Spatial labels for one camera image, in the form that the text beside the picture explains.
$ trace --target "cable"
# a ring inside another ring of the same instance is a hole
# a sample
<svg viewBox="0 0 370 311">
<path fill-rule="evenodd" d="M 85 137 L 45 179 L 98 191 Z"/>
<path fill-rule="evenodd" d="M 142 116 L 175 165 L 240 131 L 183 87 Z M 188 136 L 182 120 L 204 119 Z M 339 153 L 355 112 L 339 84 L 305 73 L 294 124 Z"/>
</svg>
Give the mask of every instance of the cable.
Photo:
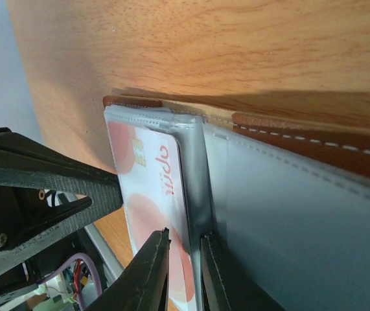
<svg viewBox="0 0 370 311">
<path fill-rule="evenodd" d="M 74 265 L 74 270 L 73 270 L 73 275 L 74 275 L 74 278 L 73 278 L 73 284 L 74 284 L 74 289 L 75 289 L 75 294 L 78 293 L 78 286 L 77 284 L 75 283 L 75 277 L 76 277 L 76 269 L 78 267 L 78 259 L 76 260 L 75 262 L 75 265 Z"/>
<path fill-rule="evenodd" d="M 77 253 L 69 257 L 55 272 L 52 272 L 50 275 L 47 277 L 44 277 L 40 283 L 45 283 L 48 282 L 49 280 L 52 280 L 55 278 L 58 274 L 63 272 L 72 262 L 75 260 L 80 259 L 84 261 L 87 265 L 87 268 L 91 274 L 91 278 L 94 282 L 95 285 L 95 293 L 97 295 L 97 298 L 100 297 L 102 294 L 102 288 L 101 288 L 101 281 L 100 281 L 100 276 L 98 275 L 97 268 L 94 265 L 94 262 L 87 254 L 84 253 Z M 76 280 L 74 278 L 74 282 L 77 283 L 77 286 L 80 287 L 80 280 Z M 82 292 L 80 291 L 78 294 L 78 304 L 80 306 L 81 311 L 83 311 L 86 308 L 86 304 L 84 301 L 84 297 L 82 297 Z"/>
<path fill-rule="evenodd" d="M 60 292 L 59 290 L 57 290 L 55 287 L 52 287 L 52 286 L 49 286 L 47 285 L 47 288 L 51 289 L 51 290 L 54 290 L 55 292 L 59 293 L 59 294 L 68 294 L 68 293 L 65 293 L 65 292 Z"/>
<path fill-rule="evenodd" d="M 49 196 L 51 196 L 51 207 L 55 207 L 56 190 L 48 190 L 45 197 L 48 198 Z"/>
<path fill-rule="evenodd" d="M 78 280 L 80 279 L 80 270 L 81 270 L 80 267 L 81 267 L 81 260 L 78 259 L 74 266 L 74 287 L 75 287 L 75 292 L 77 294 L 81 292 L 79 282 L 78 282 Z"/>
</svg>

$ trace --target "card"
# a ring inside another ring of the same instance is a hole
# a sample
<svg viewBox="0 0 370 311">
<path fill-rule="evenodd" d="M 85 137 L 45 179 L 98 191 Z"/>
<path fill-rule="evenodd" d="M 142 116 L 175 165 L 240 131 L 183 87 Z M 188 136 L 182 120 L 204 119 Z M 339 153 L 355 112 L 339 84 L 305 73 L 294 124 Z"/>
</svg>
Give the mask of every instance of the card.
<svg viewBox="0 0 370 311">
<path fill-rule="evenodd" d="M 196 310 L 178 142 L 120 122 L 107 127 L 133 254 L 153 231 L 169 228 L 169 297 L 180 310 Z"/>
</svg>

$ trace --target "wooden table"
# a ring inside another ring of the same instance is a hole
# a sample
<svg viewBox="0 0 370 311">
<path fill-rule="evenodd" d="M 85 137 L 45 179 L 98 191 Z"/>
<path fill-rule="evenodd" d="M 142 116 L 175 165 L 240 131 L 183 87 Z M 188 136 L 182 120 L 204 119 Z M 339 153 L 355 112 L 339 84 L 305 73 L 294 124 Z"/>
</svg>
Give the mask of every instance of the wooden table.
<svg viewBox="0 0 370 311">
<path fill-rule="evenodd" d="M 115 93 L 370 129 L 370 1 L 234 2 L 9 0 L 45 144 L 114 172 Z M 123 210 L 96 225 L 127 265 Z"/>
</svg>

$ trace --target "purple wire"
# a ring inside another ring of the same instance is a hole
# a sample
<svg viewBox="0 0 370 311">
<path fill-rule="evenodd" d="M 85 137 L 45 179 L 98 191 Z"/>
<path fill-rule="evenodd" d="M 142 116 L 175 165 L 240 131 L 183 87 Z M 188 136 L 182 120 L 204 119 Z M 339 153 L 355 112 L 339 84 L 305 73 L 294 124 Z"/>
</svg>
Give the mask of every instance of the purple wire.
<svg viewBox="0 0 370 311">
<path fill-rule="evenodd" d="M 95 285 L 95 293 L 97 295 L 97 298 L 100 297 L 102 294 L 102 288 L 101 288 L 101 282 L 100 282 L 100 276 L 98 275 L 97 268 L 94 265 L 94 262 L 89 256 L 85 253 L 77 253 L 69 257 L 55 272 L 52 272 L 50 275 L 47 277 L 44 277 L 40 283 L 45 283 L 48 282 L 49 280 L 52 280 L 55 278 L 58 274 L 62 273 L 66 268 L 68 268 L 71 263 L 76 261 L 77 259 L 81 259 L 84 261 L 87 265 L 87 268 L 91 274 L 91 278 L 94 282 Z M 78 288 L 80 288 L 80 280 L 74 280 L 77 282 Z M 85 302 L 84 302 L 84 297 L 82 296 L 82 292 L 78 293 L 78 304 L 80 306 L 81 310 L 84 310 L 86 308 Z"/>
</svg>

